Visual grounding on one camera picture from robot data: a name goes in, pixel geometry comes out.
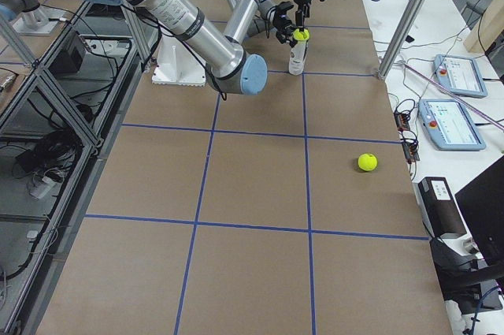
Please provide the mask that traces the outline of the Roland Garros yellow tennis ball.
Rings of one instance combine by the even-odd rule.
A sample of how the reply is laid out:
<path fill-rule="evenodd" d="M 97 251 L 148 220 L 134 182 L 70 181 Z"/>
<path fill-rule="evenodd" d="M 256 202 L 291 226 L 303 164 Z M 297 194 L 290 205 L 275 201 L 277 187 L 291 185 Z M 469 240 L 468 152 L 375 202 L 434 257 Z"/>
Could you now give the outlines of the Roland Garros yellow tennis ball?
<path fill-rule="evenodd" d="M 378 166 L 378 158 L 372 153 L 364 153 L 358 157 L 358 167 L 362 171 L 371 172 Z"/>

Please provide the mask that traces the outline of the aluminium frame post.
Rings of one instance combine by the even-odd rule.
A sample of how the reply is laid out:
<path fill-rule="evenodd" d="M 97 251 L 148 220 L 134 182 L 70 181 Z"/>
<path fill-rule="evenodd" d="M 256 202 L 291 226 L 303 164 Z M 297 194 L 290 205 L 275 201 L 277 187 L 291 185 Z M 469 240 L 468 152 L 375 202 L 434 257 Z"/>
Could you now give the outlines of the aluminium frame post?
<path fill-rule="evenodd" d="M 391 70 L 395 59 L 398 57 L 403 43 L 406 41 L 410 29 L 413 26 L 417 14 L 420 12 L 425 0 L 408 0 L 406 8 L 402 14 L 402 17 L 398 23 L 394 35 L 391 38 L 391 42 L 386 49 L 385 55 L 382 58 L 380 67 L 377 70 L 377 77 L 380 80 L 385 80 L 388 73 Z"/>

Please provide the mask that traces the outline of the blue teach pendant far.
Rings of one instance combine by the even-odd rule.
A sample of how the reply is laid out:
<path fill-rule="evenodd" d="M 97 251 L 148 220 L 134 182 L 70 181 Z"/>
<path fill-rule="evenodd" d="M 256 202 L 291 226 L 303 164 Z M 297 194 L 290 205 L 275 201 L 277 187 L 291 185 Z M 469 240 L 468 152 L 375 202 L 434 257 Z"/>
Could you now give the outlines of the blue teach pendant far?
<path fill-rule="evenodd" d="M 451 93 L 473 98 L 487 97 L 475 58 L 437 54 L 433 64 L 438 82 Z"/>

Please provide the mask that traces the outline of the black monitor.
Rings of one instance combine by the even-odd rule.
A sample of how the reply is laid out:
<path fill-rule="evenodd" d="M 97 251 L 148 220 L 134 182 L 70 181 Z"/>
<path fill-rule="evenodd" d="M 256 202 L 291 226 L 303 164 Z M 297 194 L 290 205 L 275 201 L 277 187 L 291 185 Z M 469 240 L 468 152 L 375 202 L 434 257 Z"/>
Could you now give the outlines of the black monitor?
<path fill-rule="evenodd" d="M 472 238 L 488 264 L 503 262 L 503 157 L 455 195 Z"/>

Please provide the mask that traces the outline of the blue teach pendant near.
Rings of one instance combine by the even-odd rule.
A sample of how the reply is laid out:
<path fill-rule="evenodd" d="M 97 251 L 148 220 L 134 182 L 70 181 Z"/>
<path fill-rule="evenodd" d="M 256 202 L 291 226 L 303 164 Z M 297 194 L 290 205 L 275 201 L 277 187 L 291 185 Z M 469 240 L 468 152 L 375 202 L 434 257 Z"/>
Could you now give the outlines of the blue teach pendant near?
<path fill-rule="evenodd" d="M 428 137 L 441 151 L 482 151 L 486 143 L 467 110 L 453 99 L 421 99 L 418 112 Z"/>

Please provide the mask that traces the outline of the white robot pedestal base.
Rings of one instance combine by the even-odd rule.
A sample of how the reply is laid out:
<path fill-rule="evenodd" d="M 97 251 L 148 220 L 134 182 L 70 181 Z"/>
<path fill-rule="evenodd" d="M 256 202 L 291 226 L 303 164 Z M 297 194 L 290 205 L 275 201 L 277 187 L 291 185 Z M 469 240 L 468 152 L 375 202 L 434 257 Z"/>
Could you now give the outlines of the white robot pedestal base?
<path fill-rule="evenodd" d="M 152 82 L 160 85 L 204 87 L 204 60 L 173 37 L 161 38 Z"/>

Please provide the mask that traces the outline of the small circuit board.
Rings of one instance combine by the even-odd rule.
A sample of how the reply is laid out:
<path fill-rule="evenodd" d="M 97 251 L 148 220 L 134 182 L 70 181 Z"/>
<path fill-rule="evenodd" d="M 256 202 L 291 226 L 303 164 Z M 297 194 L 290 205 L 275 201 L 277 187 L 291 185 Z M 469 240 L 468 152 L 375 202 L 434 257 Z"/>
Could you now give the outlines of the small circuit board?
<path fill-rule="evenodd" d="M 418 156 L 419 143 L 417 134 L 410 127 L 410 112 L 396 110 L 394 112 L 394 119 L 406 162 L 412 165 L 419 161 L 420 158 Z"/>

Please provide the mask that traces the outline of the blue teach pendant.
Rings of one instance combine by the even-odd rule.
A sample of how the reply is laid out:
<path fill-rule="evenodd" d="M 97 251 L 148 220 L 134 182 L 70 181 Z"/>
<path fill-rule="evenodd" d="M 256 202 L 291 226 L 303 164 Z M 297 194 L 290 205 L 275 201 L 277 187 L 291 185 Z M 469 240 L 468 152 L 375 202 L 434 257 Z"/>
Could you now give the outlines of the blue teach pendant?
<path fill-rule="evenodd" d="M 467 110 L 453 99 L 421 99 L 418 112 L 428 137 L 441 151 L 482 151 L 486 143 Z"/>
<path fill-rule="evenodd" d="M 438 82 L 451 93 L 473 98 L 487 97 L 475 58 L 437 54 L 433 64 Z"/>

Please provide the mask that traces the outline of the white tennis ball can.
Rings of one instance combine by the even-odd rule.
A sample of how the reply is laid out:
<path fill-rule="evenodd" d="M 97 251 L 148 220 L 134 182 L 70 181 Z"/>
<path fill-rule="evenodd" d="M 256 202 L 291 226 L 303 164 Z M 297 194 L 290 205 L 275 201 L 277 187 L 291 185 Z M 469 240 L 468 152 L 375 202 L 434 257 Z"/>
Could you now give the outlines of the white tennis ball can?
<path fill-rule="evenodd" d="M 297 42 L 291 47 L 288 71 L 291 75 L 298 76 L 304 71 L 306 54 L 309 40 L 307 42 Z"/>

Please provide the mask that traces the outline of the black box white label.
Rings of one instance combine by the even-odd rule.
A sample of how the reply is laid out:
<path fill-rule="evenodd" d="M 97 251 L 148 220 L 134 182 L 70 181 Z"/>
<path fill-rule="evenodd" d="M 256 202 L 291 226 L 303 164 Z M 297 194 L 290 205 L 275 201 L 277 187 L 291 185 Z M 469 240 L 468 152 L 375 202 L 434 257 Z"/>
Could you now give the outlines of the black box white label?
<path fill-rule="evenodd" d="M 417 190 L 434 237 L 457 239 L 467 233 L 445 177 L 425 177 Z"/>

